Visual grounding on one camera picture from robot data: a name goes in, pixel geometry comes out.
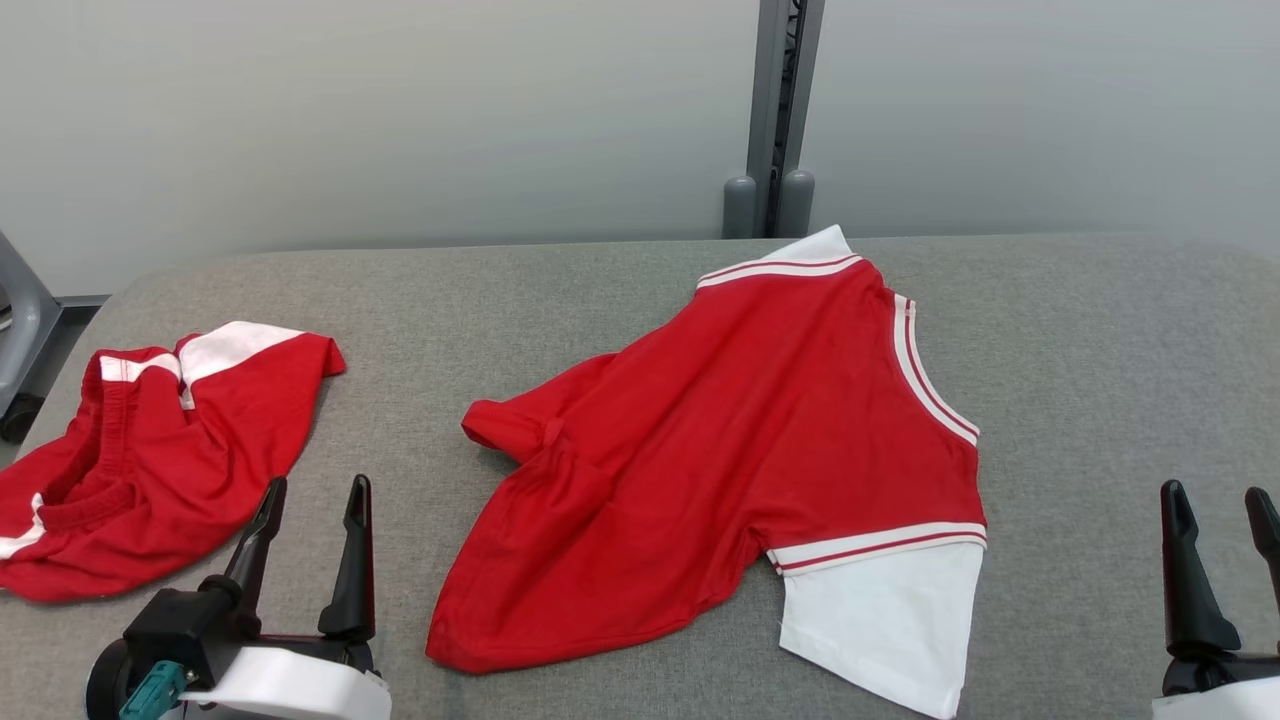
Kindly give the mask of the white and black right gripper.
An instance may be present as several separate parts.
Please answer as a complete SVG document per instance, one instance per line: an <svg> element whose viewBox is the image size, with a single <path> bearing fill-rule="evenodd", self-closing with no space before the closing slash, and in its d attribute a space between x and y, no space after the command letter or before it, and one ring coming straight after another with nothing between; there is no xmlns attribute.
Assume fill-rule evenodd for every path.
<svg viewBox="0 0 1280 720"><path fill-rule="evenodd" d="M1219 607L1197 548L1199 525L1179 480L1160 489L1166 650L1175 657L1152 720L1280 720L1280 655L1234 653L1238 629ZM1280 611L1280 511L1251 487L1245 510Z"/></svg>

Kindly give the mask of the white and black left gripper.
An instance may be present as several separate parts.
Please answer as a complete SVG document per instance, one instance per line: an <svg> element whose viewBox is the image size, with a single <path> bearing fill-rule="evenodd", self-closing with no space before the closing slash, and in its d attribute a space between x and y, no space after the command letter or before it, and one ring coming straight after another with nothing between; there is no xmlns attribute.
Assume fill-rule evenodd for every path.
<svg viewBox="0 0 1280 720"><path fill-rule="evenodd" d="M282 525L285 477L268 483L224 571L237 605L256 606L270 551ZM342 518L346 532L330 603L317 629L328 639L367 642L376 634L371 482L353 478ZM289 650L241 650L210 691L197 691L182 666L150 670L132 660L125 641L110 643L84 683L84 720L390 720L389 685L372 670Z"/></svg>

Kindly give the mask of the red shorts with white stripe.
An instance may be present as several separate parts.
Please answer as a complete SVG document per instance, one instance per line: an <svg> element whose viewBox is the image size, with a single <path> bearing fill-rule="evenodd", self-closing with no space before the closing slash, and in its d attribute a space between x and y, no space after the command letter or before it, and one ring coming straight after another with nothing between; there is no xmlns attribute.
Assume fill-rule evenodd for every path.
<svg viewBox="0 0 1280 720"><path fill-rule="evenodd" d="M206 557L291 471L344 370L333 338L255 322L97 351L65 432L0 471L0 594L99 600Z"/></svg>

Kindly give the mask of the red and white basketball jersey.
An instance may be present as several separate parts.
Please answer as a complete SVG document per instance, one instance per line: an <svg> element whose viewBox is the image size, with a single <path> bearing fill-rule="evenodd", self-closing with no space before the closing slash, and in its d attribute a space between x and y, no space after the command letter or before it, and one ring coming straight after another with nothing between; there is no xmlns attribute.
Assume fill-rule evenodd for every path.
<svg viewBox="0 0 1280 720"><path fill-rule="evenodd" d="M955 720L987 547L979 429L925 373L916 305L832 225L703 275L630 346L461 423L515 470L425 653L485 674L678 632L767 557L780 646Z"/></svg>

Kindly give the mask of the grey curved stand leg with caster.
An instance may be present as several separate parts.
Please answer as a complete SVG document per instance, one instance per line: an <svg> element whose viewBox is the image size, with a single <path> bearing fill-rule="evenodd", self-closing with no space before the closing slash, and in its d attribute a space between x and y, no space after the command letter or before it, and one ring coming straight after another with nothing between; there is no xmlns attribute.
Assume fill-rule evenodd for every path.
<svg viewBox="0 0 1280 720"><path fill-rule="evenodd" d="M32 266L0 232L0 292L10 311L0 322L0 442L23 441L37 398L22 391L61 315L61 306Z"/></svg>

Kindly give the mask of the grey metal partition post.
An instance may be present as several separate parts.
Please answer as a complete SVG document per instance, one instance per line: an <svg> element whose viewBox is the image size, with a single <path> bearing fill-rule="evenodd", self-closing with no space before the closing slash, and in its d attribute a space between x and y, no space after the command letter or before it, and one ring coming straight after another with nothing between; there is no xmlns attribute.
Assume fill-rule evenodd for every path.
<svg viewBox="0 0 1280 720"><path fill-rule="evenodd" d="M800 167L826 0L758 0L748 160L723 187L724 240L809 233L815 177Z"/></svg>

